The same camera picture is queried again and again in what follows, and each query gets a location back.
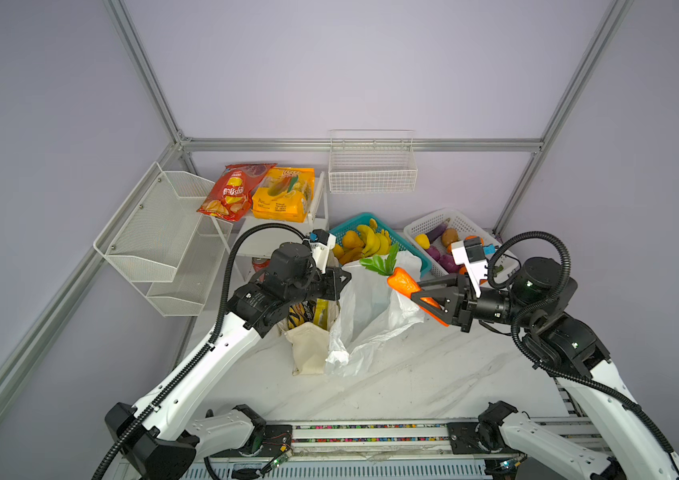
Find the orange toy carrot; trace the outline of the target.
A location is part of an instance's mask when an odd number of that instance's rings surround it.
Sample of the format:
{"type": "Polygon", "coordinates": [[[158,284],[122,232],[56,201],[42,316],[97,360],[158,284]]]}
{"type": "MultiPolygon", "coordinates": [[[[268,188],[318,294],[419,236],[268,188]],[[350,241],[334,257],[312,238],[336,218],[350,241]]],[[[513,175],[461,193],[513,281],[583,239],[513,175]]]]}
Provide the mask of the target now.
{"type": "Polygon", "coordinates": [[[411,299],[417,291],[419,260],[397,246],[385,256],[359,261],[359,280],[353,280],[353,319],[383,330],[405,330],[423,323],[427,314],[411,299]]]}

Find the white plastic bag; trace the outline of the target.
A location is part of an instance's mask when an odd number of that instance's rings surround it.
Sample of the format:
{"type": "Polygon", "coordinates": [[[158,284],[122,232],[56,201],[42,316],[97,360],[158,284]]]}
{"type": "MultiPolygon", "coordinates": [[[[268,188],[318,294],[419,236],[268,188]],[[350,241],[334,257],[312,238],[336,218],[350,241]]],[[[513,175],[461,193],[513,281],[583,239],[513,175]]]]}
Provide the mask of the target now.
{"type": "Polygon", "coordinates": [[[329,328],[325,374],[357,377],[369,373],[383,347],[425,321],[423,310],[387,283],[397,268],[415,281],[421,279],[421,260],[408,251],[343,266],[351,282],[341,292],[338,316],[329,328]]]}

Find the yellow snack packet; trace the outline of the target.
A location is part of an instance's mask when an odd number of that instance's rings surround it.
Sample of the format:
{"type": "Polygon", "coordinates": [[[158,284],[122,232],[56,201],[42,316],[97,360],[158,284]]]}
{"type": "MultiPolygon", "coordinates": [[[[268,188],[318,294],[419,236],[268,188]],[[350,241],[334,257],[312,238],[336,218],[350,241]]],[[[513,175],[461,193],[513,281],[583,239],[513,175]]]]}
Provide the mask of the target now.
{"type": "Polygon", "coordinates": [[[329,310],[330,302],[328,300],[323,299],[317,300],[317,302],[315,303],[315,308],[313,310],[312,323],[323,330],[328,330],[329,310]]]}

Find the black yellow chips bag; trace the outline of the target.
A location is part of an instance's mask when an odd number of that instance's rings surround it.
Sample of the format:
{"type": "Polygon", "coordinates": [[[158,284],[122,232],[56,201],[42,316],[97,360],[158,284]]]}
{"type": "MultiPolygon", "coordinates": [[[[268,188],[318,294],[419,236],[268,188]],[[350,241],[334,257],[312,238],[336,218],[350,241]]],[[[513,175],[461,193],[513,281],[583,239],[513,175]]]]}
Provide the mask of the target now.
{"type": "Polygon", "coordinates": [[[311,300],[291,306],[287,316],[287,329],[293,330],[305,323],[312,323],[315,320],[315,306],[316,303],[311,300]]]}

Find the beige canvas tote bag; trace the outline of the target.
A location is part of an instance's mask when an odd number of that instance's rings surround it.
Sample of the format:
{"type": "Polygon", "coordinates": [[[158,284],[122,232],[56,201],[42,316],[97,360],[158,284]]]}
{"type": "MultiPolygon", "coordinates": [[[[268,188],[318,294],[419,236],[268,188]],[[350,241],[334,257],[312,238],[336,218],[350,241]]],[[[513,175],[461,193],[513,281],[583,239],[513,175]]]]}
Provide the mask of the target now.
{"type": "Polygon", "coordinates": [[[315,376],[324,373],[328,356],[329,330],[339,314],[336,301],[330,302],[329,328],[323,330],[313,323],[305,323],[293,330],[287,329],[287,316],[278,324],[278,331],[291,345],[294,376],[315,376]]]}

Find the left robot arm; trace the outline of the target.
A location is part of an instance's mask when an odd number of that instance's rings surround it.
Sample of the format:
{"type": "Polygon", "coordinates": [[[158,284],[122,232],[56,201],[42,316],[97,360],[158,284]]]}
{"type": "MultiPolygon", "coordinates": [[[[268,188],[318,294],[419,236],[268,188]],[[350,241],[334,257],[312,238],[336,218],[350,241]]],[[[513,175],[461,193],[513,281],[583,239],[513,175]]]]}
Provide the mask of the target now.
{"type": "Polygon", "coordinates": [[[321,229],[303,233],[275,222],[239,234],[225,271],[233,270],[238,250],[250,236],[269,229],[288,231],[297,240],[276,248],[269,264],[237,290],[225,278],[207,338],[135,404],[119,402],[107,412],[113,444],[94,478],[103,478],[117,456],[144,479],[179,479],[201,458],[226,450],[259,450],[266,423],[248,406],[203,419],[193,415],[233,364],[285,320],[292,306],[339,300],[351,281],[349,272],[329,263],[334,235],[321,229]]]}

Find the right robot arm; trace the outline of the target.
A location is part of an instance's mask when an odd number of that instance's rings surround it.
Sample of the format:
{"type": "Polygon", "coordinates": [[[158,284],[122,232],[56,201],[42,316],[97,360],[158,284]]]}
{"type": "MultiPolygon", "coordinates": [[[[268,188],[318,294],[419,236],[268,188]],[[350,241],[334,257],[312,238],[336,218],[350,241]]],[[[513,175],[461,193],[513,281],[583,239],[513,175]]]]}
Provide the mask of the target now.
{"type": "Polygon", "coordinates": [[[387,283],[444,326],[471,331],[509,326],[515,347],[575,400],[609,453],[577,445],[504,401],[489,404],[471,434],[455,439],[489,454],[513,450],[565,479],[679,479],[679,454],[637,403],[609,350],[585,322],[567,313],[577,291],[571,254],[553,234],[529,231],[491,256],[479,240],[451,249],[465,270],[437,280],[387,283]]]}

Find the small yellow banana bunch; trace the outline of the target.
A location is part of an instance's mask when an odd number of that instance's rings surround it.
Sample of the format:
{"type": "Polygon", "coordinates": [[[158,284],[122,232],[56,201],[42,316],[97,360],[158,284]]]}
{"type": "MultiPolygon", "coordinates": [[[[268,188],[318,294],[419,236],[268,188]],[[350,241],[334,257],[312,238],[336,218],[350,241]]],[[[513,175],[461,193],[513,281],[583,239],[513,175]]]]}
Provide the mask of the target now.
{"type": "Polygon", "coordinates": [[[385,228],[382,228],[375,218],[369,219],[367,224],[357,226],[357,235],[363,242],[362,258],[375,255],[385,256],[391,252],[391,247],[393,247],[391,234],[385,228]]]}

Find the white plastic basket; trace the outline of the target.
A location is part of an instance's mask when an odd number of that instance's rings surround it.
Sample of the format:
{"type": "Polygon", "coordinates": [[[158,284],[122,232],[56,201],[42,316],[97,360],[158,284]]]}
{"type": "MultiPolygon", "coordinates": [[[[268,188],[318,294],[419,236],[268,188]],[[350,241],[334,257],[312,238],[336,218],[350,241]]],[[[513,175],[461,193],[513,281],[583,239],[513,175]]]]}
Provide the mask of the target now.
{"type": "MultiPolygon", "coordinates": [[[[478,226],[475,222],[472,222],[467,216],[464,216],[459,210],[454,209],[441,209],[437,210],[425,217],[421,217],[405,226],[403,228],[403,235],[407,240],[415,244],[415,248],[419,253],[422,253],[427,260],[431,262],[431,275],[433,277],[441,277],[447,275],[447,272],[441,267],[441,264],[434,260],[428,253],[427,250],[421,248],[417,242],[415,242],[415,237],[421,234],[427,234],[439,227],[444,225],[446,228],[453,228],[457,230],[457,233],[461,238],[469,236],[479,236],[483,238],[485,244],[493,245],[496,248],[501,246],[501,242],[495,239],[489,232],[483,230],[481,226],[478,226]]],[[[495,274],[497,274],[497,281],[505,281],[509,279],[511,274],[519,271],[521,269],[521,264],[511,257],[513,255],[510,251],[505,253],[505,256],[501,257],[497,261],[497,266],[495,266],[495,274]]]]}

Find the purple toy eggplant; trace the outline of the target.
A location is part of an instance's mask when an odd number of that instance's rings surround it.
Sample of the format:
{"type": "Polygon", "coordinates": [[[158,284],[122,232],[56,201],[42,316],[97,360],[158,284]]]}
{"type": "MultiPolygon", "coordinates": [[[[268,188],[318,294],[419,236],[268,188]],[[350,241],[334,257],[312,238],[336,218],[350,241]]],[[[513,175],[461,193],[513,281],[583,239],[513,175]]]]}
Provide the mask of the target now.
{"type": "Polygon", "coordinates": [[[427,236],[427,239],[429,240],[430,244],[433,244],[443,236],[443,233],[449,229],[449,224],[447,222],[441,222],[439,225],[433,227],[433,229],[427,231],[425,233],[425,236],[427,236]]]}

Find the teal plastic basket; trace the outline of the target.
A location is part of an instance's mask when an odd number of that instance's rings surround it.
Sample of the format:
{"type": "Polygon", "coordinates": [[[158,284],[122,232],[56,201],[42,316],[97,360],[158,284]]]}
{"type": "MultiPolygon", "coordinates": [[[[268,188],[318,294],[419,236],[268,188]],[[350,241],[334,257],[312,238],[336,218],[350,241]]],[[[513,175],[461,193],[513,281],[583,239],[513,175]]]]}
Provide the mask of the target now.
{"type": "Polygon", "coordinates": [[[359,225],[369,226],[371,225],[371,220],[377,224],[377,231],[385,230],[389,232],[391,241],[393,244],[399,246],[399,250],[408,251],[421,260],[421,276],[425,276],[425,274],[431,272],[433,262],[431,262],[431,260],[429,260],[429,258],[423,252],[420,252],[413,242],[405,240],[401,234],[395,232],[393,228],[389,227],[385,222],[383,222],[383,220],[377,218],[375,214],[369,212],[361,213],[341,224],[338,224],[337,226],[333,226],[329,232],[336,237],[337,243],[341,244],[341,240],[343,240],[343,236],[345,236],[347,231],[355,230],[357,227],[359,227],[359,225]]]}

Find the orange snack bag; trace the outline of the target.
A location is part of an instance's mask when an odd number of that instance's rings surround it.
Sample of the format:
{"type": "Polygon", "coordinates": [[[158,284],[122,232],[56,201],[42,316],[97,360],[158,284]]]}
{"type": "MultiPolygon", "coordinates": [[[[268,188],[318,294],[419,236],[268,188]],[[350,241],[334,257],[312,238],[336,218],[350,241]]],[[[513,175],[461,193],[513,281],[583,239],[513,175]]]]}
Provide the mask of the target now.
{"type": "Polygon", "coordinates": [[[255,218],[301,223],[313,200],[315,171],[312,168],[273,167],[252,198],[255,218]]]}

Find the red chips bag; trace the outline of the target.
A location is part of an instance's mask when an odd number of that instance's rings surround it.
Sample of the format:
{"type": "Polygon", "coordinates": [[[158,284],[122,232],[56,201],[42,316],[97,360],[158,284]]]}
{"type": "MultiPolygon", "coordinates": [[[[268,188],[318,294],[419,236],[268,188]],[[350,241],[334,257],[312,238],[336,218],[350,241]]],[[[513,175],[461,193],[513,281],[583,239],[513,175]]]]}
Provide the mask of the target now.
{"type": "Polygon", "coordinates": [[[197,212],[227,222],[241,220],[251,208],[254,190],[275,166],[275,163],[227,165],[197,212]]]}

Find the white mesh shelf rack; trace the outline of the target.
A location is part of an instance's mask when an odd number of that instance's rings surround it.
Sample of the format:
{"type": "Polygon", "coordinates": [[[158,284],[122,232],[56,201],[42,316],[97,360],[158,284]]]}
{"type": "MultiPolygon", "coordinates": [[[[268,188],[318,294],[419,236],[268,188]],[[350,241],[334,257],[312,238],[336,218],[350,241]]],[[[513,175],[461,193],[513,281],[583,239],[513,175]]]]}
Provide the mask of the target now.
{"type": "Polygon", "coordinates": [[[203,312],[232,224],[197,209],[214,182],[152,164],[93,243],[164,317],[203,312]]]}

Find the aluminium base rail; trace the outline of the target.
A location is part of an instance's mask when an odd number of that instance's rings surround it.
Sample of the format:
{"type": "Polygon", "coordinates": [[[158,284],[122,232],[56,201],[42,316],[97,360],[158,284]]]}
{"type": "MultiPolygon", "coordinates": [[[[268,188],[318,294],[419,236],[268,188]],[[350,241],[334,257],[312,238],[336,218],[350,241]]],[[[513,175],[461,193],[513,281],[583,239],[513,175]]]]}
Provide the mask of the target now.
{"type": "Polygon", "coordinates": [[[383,421],[381,423],[276,424],[244,405],[227,414],[194,420],[169,434],[146,427],[127,406],[118,404],[105,423],[117,453],[144,479],[179,479],[196,460],[231,454],[265,457],[252,477],[275,470],[293,452],[369,453],[435,450],[455,455],[496,457],[491,474],[513,472],[533,458],[565,479],[625,479],[627,466],[615,452],[596,452],[531,420],[505,402],[495,402],[475,421],[383,421]]]}

